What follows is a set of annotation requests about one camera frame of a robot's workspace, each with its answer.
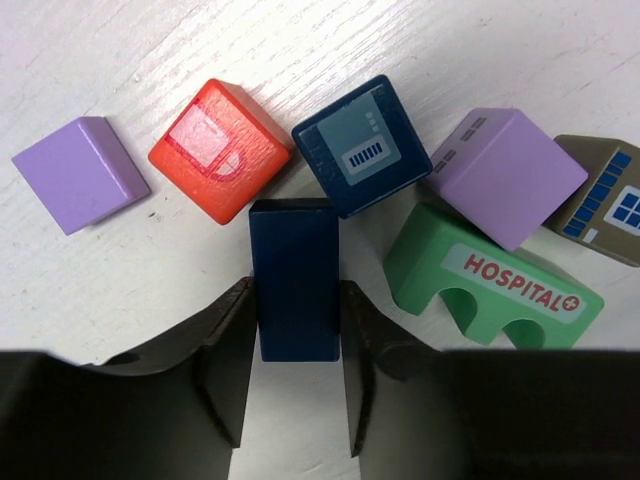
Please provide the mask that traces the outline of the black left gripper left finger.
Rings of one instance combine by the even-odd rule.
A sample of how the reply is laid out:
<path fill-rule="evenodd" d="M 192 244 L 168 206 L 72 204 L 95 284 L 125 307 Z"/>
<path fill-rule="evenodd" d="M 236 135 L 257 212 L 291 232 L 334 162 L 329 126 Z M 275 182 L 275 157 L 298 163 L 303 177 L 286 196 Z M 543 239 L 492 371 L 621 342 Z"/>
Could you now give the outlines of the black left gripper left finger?
<path fill-rule="evenodd" d="M 225 479 L 256 336 L 253 280 L 103 364 L 1 355 L 5 479 Z"/>

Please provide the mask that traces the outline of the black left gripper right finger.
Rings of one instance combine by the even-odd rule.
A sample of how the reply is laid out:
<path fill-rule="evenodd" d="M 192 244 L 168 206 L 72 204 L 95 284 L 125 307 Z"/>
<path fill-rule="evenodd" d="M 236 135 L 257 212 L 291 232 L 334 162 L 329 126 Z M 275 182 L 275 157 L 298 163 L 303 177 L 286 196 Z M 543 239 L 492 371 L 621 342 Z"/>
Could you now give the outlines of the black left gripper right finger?
<path fill-rule="evenodd" d="M 340 285 L 351 454 L 365 479 L 635 479 L 639 356 L 445 350 Z"/>

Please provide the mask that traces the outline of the green hospital arch block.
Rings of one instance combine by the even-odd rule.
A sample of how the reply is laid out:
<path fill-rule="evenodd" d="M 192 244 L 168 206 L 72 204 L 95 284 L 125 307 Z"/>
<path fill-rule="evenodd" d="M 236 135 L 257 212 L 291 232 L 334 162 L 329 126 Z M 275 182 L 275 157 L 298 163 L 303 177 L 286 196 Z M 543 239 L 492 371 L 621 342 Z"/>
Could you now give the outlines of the green hospital arch block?
<path fill-rule="evenodd" d="M 510 253 L 465 220 L 418 203 L 383 262 L 396 305 L 420 315 L 439 297 L 460 332 L 490 344 L 503 333 L 518 349 L 572 347 L 603 299 L 526 251 Z"/>

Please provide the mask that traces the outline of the dark blue rectangular block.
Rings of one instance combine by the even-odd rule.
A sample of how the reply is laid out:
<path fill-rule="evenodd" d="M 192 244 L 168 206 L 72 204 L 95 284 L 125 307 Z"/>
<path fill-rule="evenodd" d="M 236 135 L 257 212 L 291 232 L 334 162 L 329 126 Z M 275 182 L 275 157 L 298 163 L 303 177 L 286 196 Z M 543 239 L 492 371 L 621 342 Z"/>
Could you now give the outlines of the dark blue rectangular block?
<path fill-rule="evenodd" d="M 258 200 L 249 230 L 262 360 L 337 361 L 339 219 L 329 200 Z"/>

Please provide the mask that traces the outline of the red cube block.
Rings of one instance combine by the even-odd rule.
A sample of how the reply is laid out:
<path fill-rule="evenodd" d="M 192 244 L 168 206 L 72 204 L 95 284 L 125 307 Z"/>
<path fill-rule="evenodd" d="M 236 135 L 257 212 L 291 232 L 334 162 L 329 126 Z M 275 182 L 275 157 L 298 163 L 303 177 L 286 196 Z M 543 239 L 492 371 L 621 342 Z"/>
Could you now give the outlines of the red cube block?
<path fill-rule="evenodd" d="M 148 159 L 220 225 L 284 167 L 290 135 L 241 86 L 208 80 Z"/>

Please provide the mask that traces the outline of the dark blue printed cube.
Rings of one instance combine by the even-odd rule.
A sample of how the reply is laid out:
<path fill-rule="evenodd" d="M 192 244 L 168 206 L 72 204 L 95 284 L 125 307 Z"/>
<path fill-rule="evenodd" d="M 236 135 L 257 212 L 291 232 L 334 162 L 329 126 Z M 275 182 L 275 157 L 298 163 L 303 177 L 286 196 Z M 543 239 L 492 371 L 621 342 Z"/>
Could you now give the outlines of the dark blue printed cube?
<path fill-rule="evenodd" d="M 429 175 L 433 166 L 391 81 L 378 75 L 296 125 L 292 138 L 347 219 Z"/>

